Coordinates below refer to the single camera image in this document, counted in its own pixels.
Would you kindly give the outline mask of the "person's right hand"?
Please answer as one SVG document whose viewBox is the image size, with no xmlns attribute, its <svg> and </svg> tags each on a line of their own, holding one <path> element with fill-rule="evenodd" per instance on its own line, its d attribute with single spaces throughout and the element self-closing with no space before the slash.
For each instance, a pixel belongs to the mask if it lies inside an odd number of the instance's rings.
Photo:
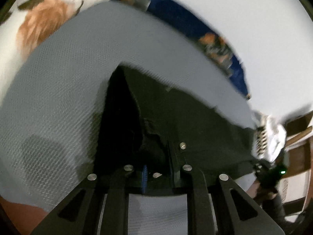
<svg viewBox="0 0 313 235">
<path fill-rule="evenodd" d="M 253 184 L 246 191 L 246 193 L 251 198 L 255 198 L 255 197 L 259 196 L 261 198 L 268 198 L 270 200 L 274 199 L 277 196 L 277 193 L 262 189 L 261 184 L 257 179 L 253 182 Z"/>
</svg>

